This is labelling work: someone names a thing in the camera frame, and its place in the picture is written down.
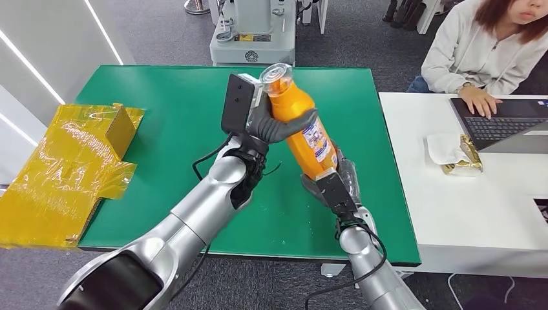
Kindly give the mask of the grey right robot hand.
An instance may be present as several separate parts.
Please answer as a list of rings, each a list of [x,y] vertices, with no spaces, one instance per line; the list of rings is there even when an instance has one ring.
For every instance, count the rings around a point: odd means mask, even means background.
[[[352,160],[349,160],[335,143],[333,144],[334,149],[337,153],[337,173],[341,177],[341,180],[350,195],[350,198],[353,200],[357,208],[362,207],[361,203],[361,193],[359,188],[359,181],[357,177],[357,172],[355,169],[355,163]],[[307,175],[301,174],[300,181],[302,186],[317,200],[320,201],[325,207],[328,206],[326,200],[323,198],[316,182],[310,179]]]

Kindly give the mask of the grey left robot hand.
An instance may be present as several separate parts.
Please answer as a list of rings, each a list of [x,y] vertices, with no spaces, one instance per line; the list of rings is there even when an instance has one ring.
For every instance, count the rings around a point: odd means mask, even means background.
[[[318,115],[317,109],[311,108],[293,120],[286,122],[276,120],[271,111],[270,98],[266,96],[257,107],[252,109],[246,124],[246,130],[251,136],[270,145],[302,132],[315,122]]]

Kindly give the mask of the person's right hand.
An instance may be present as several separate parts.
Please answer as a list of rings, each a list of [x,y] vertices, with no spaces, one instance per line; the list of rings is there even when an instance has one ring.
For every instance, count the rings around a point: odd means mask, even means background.
[[[493,115],[497,114],[497,104],[502,103],[502,100],[470,83],[463,84],[457,94],[466,103],[471,114],[477,112],[487,119],[491,119]]]

